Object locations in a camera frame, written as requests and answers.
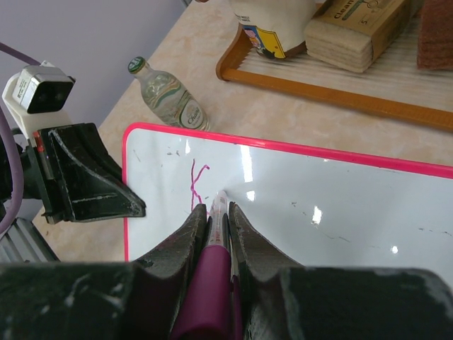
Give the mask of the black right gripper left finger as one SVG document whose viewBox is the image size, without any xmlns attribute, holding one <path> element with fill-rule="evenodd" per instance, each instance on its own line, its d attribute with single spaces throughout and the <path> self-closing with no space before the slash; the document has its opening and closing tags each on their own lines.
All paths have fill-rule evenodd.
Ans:
<svg viewBox="0 0 453 340">
<path fill-rule="evenodd" d="M 167 339 L 200 254 L 207 208 L 131 262 L 1 266 L 2 339 Z"/>
</svg>

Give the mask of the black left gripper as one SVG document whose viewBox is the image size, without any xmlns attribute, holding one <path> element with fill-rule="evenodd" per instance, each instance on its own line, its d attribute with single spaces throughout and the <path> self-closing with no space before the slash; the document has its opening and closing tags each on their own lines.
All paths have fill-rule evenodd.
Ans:
<svg viewBox="0 0 453 340">
<path fill-rule="evenodd" d="M 38 130 L 32 165 L 46 221 L 94 222 L 144 217 L 146 203 L 122 182 L 93 123 Z"/>
</svg>

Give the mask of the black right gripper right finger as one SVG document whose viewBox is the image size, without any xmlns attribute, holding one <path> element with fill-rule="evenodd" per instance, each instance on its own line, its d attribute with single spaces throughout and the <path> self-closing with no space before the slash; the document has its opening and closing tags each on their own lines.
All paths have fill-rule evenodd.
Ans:
<svg viewBox="0 0 453 340">
<path fill-rule="evenodd" d="M 452 338 L 452 290 L 431 271 L 303 266 L 236 203 L 229 227 L 245 339 Z"/>
</svg>

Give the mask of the magenta capped whiteboard marker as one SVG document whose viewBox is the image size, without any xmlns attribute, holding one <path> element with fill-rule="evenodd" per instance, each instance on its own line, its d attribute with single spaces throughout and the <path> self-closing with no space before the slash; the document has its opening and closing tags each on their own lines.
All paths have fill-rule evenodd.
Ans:
<svg viewBox="0 0 453 340">
<path fill-rule="evenodd" d="M 219 191 L 212 202 L 205 246 L 169 338 L 243 338 L 240 285 L 233 270 L 225 191 Z"/>
</svg>

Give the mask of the pink framed whiteboard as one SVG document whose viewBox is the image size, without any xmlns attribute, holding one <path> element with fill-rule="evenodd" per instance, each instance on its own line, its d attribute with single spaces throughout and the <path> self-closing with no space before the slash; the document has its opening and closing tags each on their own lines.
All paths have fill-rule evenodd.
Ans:
<svg viewBox="0 0 453 340">
<path fill-rule="evenodd" d="M 452 168 L 250 137 L 135 123 L 124 182 L 146 203 L 125 222 L 134 260 L 220 191 L 307 266 L 425 268 L 452 279 Z"/>
</svg>

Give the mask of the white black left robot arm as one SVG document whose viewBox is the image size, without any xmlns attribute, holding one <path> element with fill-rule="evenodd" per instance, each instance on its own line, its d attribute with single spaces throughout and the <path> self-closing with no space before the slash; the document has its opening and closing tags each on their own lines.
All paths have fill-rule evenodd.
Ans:
<svg viewBox="0 0 453 340">
<path fill-rule="evenodd" d="M 145 202 L 123 183 L 122 169 L 93 123 L 43 128 L 16 153 L 22 172 L 13 175 L 1 148 L 2 203 L 22 184 L 22 197 L 40 200 L 51 225 L 146 215 Z"/>
</svg>

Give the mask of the clear glass bottle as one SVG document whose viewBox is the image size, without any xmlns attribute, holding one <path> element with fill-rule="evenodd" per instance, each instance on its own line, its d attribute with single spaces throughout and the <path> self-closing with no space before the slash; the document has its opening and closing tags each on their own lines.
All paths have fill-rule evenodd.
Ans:
<svg viewBox="0 0 453 340">
<path fill-rule="evenodd" d="M 142 99 L 166 125 L 207 131 L 207 114 L 187 88 L 171 73 L 152 69 L 143 57 L 133 58 L 128 72 L 140 83 Z"/>
</svg>

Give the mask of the wooden two-tier shelf rack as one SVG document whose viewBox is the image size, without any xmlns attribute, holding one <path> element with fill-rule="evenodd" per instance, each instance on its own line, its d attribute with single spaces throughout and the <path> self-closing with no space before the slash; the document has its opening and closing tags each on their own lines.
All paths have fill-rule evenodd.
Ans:
<svg viewBox="0 0 453 340">
<path fill-rule="evenodd" d="M 452 72 L 416 67 L 421 11 L 378 60 L 358 74 L 303 52 L 271 60 L 253 51 L 241 28 L 217 63 L 224 81 L 299 96 L 393 120 L 452 130 Z"/>
</svg>

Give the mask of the tan sponge block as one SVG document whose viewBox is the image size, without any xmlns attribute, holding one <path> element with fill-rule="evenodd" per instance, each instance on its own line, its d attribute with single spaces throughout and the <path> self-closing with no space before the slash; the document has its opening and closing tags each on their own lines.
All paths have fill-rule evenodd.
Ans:
<svg viewBox="0 0 453 340">
<path fill-rule="evenodd" d="M 305 28 L 307 54 L 363 73 L 403 32 L 423 1 L 325 1 Z"/>
</svg>

